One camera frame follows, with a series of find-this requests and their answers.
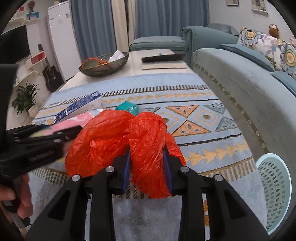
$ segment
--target blue curtain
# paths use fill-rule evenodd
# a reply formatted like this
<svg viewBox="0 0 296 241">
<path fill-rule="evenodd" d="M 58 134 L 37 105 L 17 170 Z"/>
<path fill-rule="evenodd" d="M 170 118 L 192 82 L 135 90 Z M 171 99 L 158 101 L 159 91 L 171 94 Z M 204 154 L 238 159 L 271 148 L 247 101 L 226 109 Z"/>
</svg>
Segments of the blue curtain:
<svg viewBox="0 0 296 241">
<path fill-rule="evenodd" d="M 71 0 L 71 9 L 82 61 L 116 51 L 110 0 Z"/>
<path fill-rule="evenodd" d="M 136 0 L 136 38 L 180 36 L 186 26 L 208 23 L 208 0 Z"/>
</svg>

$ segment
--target orange cord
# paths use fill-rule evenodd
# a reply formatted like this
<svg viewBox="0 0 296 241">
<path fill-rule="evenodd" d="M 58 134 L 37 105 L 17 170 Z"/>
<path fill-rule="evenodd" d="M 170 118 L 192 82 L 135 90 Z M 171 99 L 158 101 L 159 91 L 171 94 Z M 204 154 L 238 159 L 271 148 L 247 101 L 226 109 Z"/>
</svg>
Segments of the orange cord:
<svg viewBox="0 0 296 241">
<path fill-rule="evenodd" d="M 105 64 L 105 63 L 108 63 L 108 61 L 104 61 L 104 60 L 101 60 L 101 59 L 98 59 L 98 58 L 88 58 L 88 59 L 86 59 L 84 62 L 83 62 L 83 64 L 82 64 L 82 69 L 83 69 L 83 67 L 84 67 L 84 64 L 87 62 L 87 61 L 89 61 L 89 60 L 97 60 L 97 61 L 99 61 L 99 63 L 97 63 L 95 66 L 98 66 L 98 65 L 101 65 L 101 64 Z"/>
</svg>

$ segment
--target white paper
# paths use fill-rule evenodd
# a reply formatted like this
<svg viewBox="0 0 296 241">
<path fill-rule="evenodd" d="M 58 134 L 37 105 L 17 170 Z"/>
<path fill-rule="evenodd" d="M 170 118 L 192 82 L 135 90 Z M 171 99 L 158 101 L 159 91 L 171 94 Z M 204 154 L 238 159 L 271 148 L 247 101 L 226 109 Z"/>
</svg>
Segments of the white paper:
<svg viewBox="0 0 296 241">
<path fill-rule="evenodd" d="M 117 50 L 117 51 L 112 55 L 112 57 L 109 59 L 109 62 L 112 62 L 112 61 L 118 60 L 118 59 L 120 59 L 120 58 L 122 58 L 122 57 L 124 57 L 124 56 L 125 56 L 125 55 L 124 55 L 121 51 Z"/>
</svg>

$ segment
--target white table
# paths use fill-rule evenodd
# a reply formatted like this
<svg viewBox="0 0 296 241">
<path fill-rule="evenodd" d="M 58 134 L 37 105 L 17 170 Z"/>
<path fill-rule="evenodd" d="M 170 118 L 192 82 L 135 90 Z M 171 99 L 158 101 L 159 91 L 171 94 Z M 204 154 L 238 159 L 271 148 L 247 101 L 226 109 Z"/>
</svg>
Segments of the white table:
<svg viewBox="0 0 296 241">
<path fill-rule="evenodd" d="M 65 90 L 71 87 L 93 83 L 100 80 L 109 80 L 114 78 L 126 77 L 126 76 L 134 76 L 140 74 L 161 74 L 161 73 L 194 73 L 188 66 L 186 69 L 145 69 L 142 70 L 142 60 L 143 57 L 150 57 L 162 54 L 173 54 L 174 52 L 169 49 L 152 49 L 152 50 L 140 50 L 133 51 L 129 53 L 128 61 L 122 69 L 117 72 L 103 76 L 103 77 L 89 77 L 85 74 L 79 72 L 72 79 L 70 79 L 61 89 Z"/>
</svg>

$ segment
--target red plastic bag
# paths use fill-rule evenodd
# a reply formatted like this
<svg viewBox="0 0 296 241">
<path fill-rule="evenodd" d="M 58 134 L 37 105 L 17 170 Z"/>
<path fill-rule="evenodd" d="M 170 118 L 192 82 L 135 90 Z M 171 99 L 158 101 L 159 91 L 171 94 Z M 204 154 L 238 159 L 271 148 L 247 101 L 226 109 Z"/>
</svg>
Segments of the red plastic bag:
<svg viewBox="0 0 296 241">
<path fill-rule="evenodd" d="M 132 182 L 151 198 L 169 196 L 163 173 L 163 148 L 186 164 L 180 148 L 167 133 L 164 119 L 154 113 L 143 112 L 136 116 L 129 128 Z"/>
<path fill-rule="evenodd" d="M 69 176 L 88 177 L 110 166 L 128 145 L 134 115 L 122 110 L 104 110 L 92 118 L 73 141 L 66 156 Z"/>
</svg>

